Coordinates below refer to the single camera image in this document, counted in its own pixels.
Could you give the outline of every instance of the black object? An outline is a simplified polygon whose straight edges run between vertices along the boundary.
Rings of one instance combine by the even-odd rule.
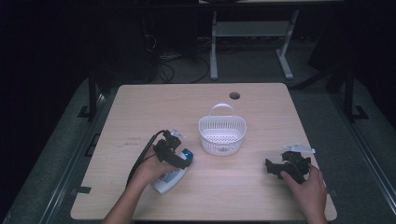
[[[132,168],[131,173],[129,173],[128,181],[126,182],[127,185],[131,180],[132,176],[134,176],[134,171],[136,171],[137,167],[143,161],[145,161],[144,157],[146,155],[146,152],[149,150],[152,143],[158,137],[158,135],[160,135],[160,133],[163,134],[165,139],[160,139],[157,145],[154,147],[154,151],[156,153],[155,155],[157,155],[158,160],[166,161],[169,164],[175,166],[176,168],[180,168],[183,170],[191,165],[192,161],[183,160],[175,154],[176,148],[181,144],[180,140],[177,137],[173,136],[168,130],[162,130],[151,137],[151,139],[148,141],[148,144],[145,146],[142,153],[140,154],[139,158],[137,158],[137,161],[134,163],[134,167]]]
[[[277,175],[277,178],[283,179],[280,175],[281,171],[285,171],[293,179],[302,184],[305,182],[304,175],[308,174],[311,158],[303,158],[300,152],[287,151],[282,153],[282,161],[286,161],[284,164],[274,164],[271,161],[265,159],[265,166],[267,172],[273,175]]]

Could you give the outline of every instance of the wooden table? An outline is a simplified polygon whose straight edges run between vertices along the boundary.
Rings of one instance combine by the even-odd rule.
[[[229,94],[238,92],[240,99]],[[218,103],[231,105],[247,122],[241,149],[229,157],[204,152],[198,121]],[[216,110],[230,114],[229,110]],[[102,219],[122,194],[131,168],[150,137],[178,129],[187,136],[177,150],[194,154],[190,170],[161,195],[147,187],[136,220],[301,220],[283,180],[267,174],[264,159],[281,162],[284,145],[309,146],[283,84],[186,84],[120,87],[71,211],[75,219]],[[312,163],[317,162],[312,154]],[[336,218],[328,196],[326,217]]]

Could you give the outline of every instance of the plastic basket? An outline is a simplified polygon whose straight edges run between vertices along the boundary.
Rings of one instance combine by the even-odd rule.
[[[219,107],[228,107],[233,114],[213,116],[212,112]],[[236,116],[233,107],[227,104],[213,106],[209,116],[199,120],[202,147],[205,152],[214,156],[230,156],[236,153],[242,145],[246,130],[245,120]]]

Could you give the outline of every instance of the dark background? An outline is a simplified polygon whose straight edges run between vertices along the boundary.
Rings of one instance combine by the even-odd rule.
[[[142,14],[103,10],[100,2],[0,0],[0,220],[89,74],[95,73],[102,91],[121,83],[148,83],[155,77],[150,63],[155,59],[145,51],[142,31],[151,29],[159,45],[187,53],[194,52],[196,36],[210,36],[208,11],[156,11],[156,22],[147,26]],[[375,0],[302,10],[293,38],[318,41],[310,65],[319,70],[352,52],[358,59],[356,78],[396,127],[392,10],[390,1]],[[238,15],[249,20],[260,13],[245,10]],[[221,16],[232,17],[226,12]],[[319,27],[325,24],[319,38]],[[120,80],[123,73],[130,75]]]

